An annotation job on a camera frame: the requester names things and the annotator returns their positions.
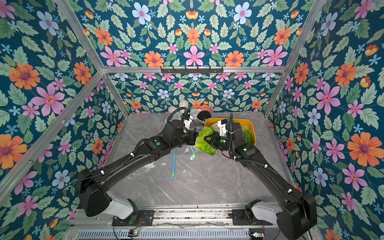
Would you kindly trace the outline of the green chinese cabbage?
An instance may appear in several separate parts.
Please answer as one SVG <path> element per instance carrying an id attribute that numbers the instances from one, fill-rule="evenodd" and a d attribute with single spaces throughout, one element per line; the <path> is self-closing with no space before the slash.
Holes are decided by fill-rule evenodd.
<path id="1" fill-rule="evenodd" d="M 253 134 L 251 130 L 246 125 L 242 125 L 242 132 L 247 144 L 254 144 Z"/>
<path id="2" fill-rule="evenodd" d="M 199 134 L 196 138 L 196 144 L 194 145 L 195 149 L 202 151 L 210 156 L 216 154 L 216 149 L 204 140 L 204 137 L 210 136 L 215 132 L 214 128 L 204 127 L 199 131 Z"/>

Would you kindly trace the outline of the clear zipper bag blue seal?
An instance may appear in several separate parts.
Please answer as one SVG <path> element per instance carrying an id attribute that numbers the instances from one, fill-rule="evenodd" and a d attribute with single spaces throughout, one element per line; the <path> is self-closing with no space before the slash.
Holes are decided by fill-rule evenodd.
<path id="1" fill-rule="evenodd" d="M 198 160 L 211 157 L 207 153 L 193 146 L 184 146 L 171 150 L 169 155 L 141 167 L 129 175 L 128 179 L 139 177 L 155 177 L 175 179 L 178 175 L 186 172 L 186 167 L 197 164 Z"/>

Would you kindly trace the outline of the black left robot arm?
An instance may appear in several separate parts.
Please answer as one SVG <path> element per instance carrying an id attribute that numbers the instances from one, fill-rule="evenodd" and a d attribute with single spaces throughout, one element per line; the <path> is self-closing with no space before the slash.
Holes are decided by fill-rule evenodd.
<path id="1" fill-rule="evenodd" d="M 117 161 L 95 171 L 81 171 L 77 193 L 87 217 L 104 213 L 127 219 L 134 212 L 133 203 L 114 196 L 110 189 L 141 167 L 170 154 L 173 149 L 195 145 L 197 136 L 197 129 L 189 130 L 184 122 L 172 120 L 158 135 L 140 140 L 131 153 Z"/>

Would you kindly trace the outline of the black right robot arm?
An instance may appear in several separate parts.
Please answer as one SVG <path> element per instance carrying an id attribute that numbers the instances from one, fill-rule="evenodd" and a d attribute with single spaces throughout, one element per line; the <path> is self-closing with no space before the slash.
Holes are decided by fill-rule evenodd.
<path id="1" fill-rule="evenodd" d="M 287 182 L 265 159 L 260 150 L 248 143 L 239 123 L 225 125 L 224 135 L 214 132 L 204 140 L 213 148 L 227 151 L 229 157 L 254 173 L 272 193 L 277 204 L 254 200 L 246 205 L 246 218 L 277 225 L 289 240 L 296 240 L 317 224 L 317 204 L 313 195 L 304 194 Z"/>

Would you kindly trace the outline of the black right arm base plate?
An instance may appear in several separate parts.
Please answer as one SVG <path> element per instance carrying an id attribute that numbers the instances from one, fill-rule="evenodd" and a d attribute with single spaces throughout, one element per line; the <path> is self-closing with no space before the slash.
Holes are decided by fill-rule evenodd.
<path id="1" fill-rule="evenodd" d="M 233 225 L 235 225 L 235 226 L 261 226 L 261 225 L 272 226 L 273 224 L 271 224 L 269 222 L 265 222 L 265 221 L 257 219 L 252 212 L 252 207 L 256 203 L 259 203 L 261 201 L 262 200 L 260 200 L 260 199 L 256 199 L 256 200 L 248 203 L 245 206 L 245 209 L 232 210 L 232 212 L 229 213 L 228 216 L 229 216 L 229 218 L 231 218 L 233 220 Z"/>

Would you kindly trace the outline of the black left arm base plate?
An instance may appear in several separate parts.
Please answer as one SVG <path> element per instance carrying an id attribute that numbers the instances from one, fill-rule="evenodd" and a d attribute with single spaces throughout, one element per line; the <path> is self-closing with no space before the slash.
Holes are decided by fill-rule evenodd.
<path id="1" fill-rule="evenodd" d="M 152 226 L 155 211 L 135 210 L 128 218 L 122 220 L 118 217 L 113 219 L 113 227 L 148 227 Z"/>

